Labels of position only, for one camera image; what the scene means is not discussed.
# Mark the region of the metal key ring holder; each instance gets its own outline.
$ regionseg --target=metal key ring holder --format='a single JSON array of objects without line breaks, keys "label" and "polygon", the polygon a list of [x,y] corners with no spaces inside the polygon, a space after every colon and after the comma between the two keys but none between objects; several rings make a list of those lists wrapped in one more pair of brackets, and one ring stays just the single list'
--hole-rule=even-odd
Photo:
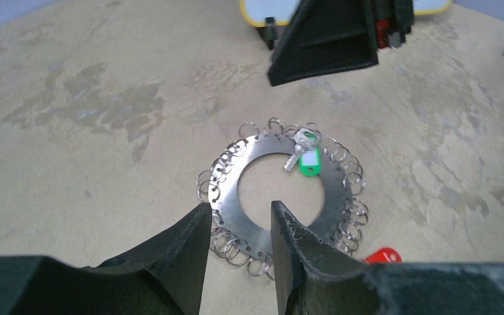
[{"label": "metal key ring holder", "polygon": [[[198,175],[196,191],[198,199],[209,201],[213,212],[215,226],[211,230],[210,250],[232,266],[246,265],[250,276],[266,275],[275,279],[271,236],[270,231],[255,224],[244,213],[237,193],[239,179],[246,167],[260,157],[292,155],[294,136],[301,128],[308,129],[322,140],[318,176],[324,187],[325,200],[308,229],[351,256],[362,239],[361,226],[368,223],[368,208],[356,197],[366,188],[364,170],[345,146],[334,138],[322,138],[313,122],[304,127],[285,126],[278,118],[271,117],[262,131],[254,123],[244,123],[238,129],[239,139],[226,147],[209,170]],[[251,267],[254,263],[260,268],[258,272]]]}]

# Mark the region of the yellow edge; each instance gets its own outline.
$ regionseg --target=yellow edge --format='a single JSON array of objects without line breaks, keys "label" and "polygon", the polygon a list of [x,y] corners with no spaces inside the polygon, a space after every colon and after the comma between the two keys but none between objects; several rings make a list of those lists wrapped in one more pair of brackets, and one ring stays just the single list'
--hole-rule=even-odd
[{"label": "yellow edge", "polygon": [[[249,15],[248,12],[246,12],[246,0],[239,0],[240,2],[240,14],[242,14],[242,17],[246,20],[246,22],[255,28],[265,28],[266,27],[266,22],[258,22],[253,20]],[[275,24],[278,26],[285,26],[289,25],[289,21],[275,21]]]},{"label": "yellow edge", "polygon": [[[248,24],[254,26],[255,28],[264,28],[266,26],[266,22],[258,22],[256,20],[252,19],[248,15],[248,12],[246,12],[245,2],[246,2],[246,0],[239,0],[240,14],[242,14],[242,17],[244,17],[244,20],[246,20],[246,22]],[[449,8],[449,6],[451,5],[451,2],[452,2],[452,0],[449,0],[445,7],[438,9],[438,10],[415,11],[414,15],[431,15],[431,14],[438,14],[438,13],[444,12],[445,10],[447,10]],[[278,26],[285,26],[285,25],[289,25],[289,21],[275,21],[275,24],[277,24]]]},{"label": "yellow edge", "polygon": [[451,5],[451,2],[452,2],[452,0],[449,0],[444,7],[442,7],[441,9],[437,9],[437,10],[414,11],[414,15],[432,15],[432,14],[438,14],[438,13],[444,12],[445,10],[447,10],[449,8],[449,6]]}]

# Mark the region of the red key tag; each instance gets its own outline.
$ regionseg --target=red key tag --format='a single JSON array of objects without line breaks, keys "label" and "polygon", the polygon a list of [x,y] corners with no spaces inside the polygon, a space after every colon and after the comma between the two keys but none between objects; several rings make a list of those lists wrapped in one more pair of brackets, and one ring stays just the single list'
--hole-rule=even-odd
[{"label": "red key tag", "polygon": [[384,247],[370,257],[364,259],[367,264],[388,264],[388,263],[402,263],[401,255],[393,248]]}]

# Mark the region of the concrete floor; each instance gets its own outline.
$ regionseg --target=concrete floor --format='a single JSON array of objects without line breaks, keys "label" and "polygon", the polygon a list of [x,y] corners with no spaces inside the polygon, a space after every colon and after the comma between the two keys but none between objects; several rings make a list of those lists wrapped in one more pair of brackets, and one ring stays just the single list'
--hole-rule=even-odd
[{"label": "concrete floor", "polygon": [[[504,261],[504,22],[453,6],[377,67],[271,88],[270,54],[229,2],[69,0],[0,26],[0,255],[117,255],[197,204],[196,175],[242,123],[277,116],[361,161],[357,257]],[[242,180],[263,226],[273,199],[305,223],[322,206],[319,180],[282,161]],[[205,288],[202,314],[276,313],[272,282],[214,255]]]}]

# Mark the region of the key tag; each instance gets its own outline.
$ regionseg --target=key tag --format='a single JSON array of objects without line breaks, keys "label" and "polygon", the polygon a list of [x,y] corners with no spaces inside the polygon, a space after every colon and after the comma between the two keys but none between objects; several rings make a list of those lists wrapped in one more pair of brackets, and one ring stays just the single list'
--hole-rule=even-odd
[{"label": "key tag", "polygon": [[402,263],[403,259],[395,249],[384,247],[364,259],[364,262],[367,264]]},{"label": "key tag", "polygon": [[[308,135],[308,138],[315,139],[316,136]],[[299,159],[299,168],[304,176],[314,177],[320,174],[322,164],[320,163],[320,148],[306,151]]]}]

